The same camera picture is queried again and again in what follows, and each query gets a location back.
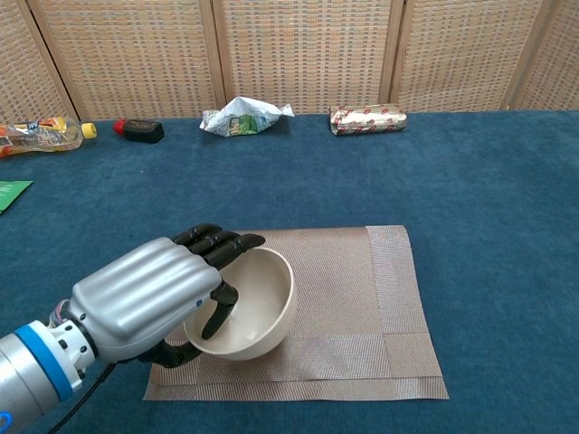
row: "wicker screen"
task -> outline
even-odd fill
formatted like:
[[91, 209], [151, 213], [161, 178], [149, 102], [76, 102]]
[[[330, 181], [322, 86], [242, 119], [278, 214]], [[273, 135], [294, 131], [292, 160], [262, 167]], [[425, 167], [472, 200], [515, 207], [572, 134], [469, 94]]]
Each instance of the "wicker screen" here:
[[229, 99], [289, 103], [296, 113], [378, 101], [390, 0], [215, 2]]
[[579, 1], [563, 0], [532, 66], [518, 109], [579, 109]]
[[391, 100], [412, 111], [499, 109], [541, 0], [409, 0]]
[[218, 108], [209, 64], [218, 53], [206, 48], [200, 7], [208, 0], [30, 1], [84, 118]]
[[0, 0], [0, 38], [0, 122], [74, 116], [62, 85], [59, 89], [60, 83], [55, 81], [58, 76], [51, 75], [52, 65], [47, 63], [50, 56], [41, 45], [42, 38], [24, 1]]

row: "crumpled wrapper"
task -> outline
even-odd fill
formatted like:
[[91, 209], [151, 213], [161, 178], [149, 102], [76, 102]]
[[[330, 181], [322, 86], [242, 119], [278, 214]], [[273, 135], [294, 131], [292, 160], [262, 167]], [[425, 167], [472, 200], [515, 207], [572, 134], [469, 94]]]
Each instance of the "crumpled wrapper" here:
[[257, 99], [236, 97], [221, 110], [206, 110], [199, 128], [223, 137], [261, 133], [281, 116], [293, 117], [291, 105], [277, 108]]

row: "blue ring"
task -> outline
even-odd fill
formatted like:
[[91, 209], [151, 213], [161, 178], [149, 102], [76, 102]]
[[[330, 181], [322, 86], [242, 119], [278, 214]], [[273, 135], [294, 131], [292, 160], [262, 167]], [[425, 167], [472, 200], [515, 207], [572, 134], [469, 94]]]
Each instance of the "blue ring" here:
[[12, 414], [10, 414], [8, 411], [0, 411], [0, 420], [2, 419], [6, 419], [6, 423], [4, 425], [0, 425], [0, 432], [5, 432], [12, 425]]
[[38, 364], [43, 368], [54, 390], [56, 390], [60, 401], [70, 398], [72, 396], [72, 387], [69, 379], [66, 378], [66, 374], [60, 364], [41, 337], [38, 336], [29, 325], [23, 325], [16, 330], [14, 334], [26, 345], [26, 348], [28, 348]]

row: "wrapped package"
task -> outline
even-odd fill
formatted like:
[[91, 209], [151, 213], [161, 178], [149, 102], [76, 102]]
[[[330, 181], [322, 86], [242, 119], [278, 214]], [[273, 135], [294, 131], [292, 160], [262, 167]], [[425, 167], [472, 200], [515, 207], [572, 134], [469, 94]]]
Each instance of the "wrapped package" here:
[[335, 136], [400, 131], [408, 125], [406, 114], [393, 104], [332, 106], [329, 124]]
[[290, 104], [277, 108], [257, 99], [237, 97], [221, 110], [206, 110], [199, 128], [219, 136], [258, 134], [281, 116], [292, 116]]

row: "blue carpet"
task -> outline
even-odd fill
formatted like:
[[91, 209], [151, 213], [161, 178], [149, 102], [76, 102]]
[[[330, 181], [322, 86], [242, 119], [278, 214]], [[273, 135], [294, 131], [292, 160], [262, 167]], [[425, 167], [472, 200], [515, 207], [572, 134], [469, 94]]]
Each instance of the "blue carpet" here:
[[143, 402], [149, 366], [132, 363], [62, 432], [576, 432], [579, 112], [411, 114], [403, 132], [363, 137], [332, 136], [326, 116], [234, 138], [163, 124], [156, 145], [103, 122], [76, 151], [0, 160], [0, 179], [35, 181], [0, 216], [0, 335], [198, 222], [403, 224], [451, 400]]

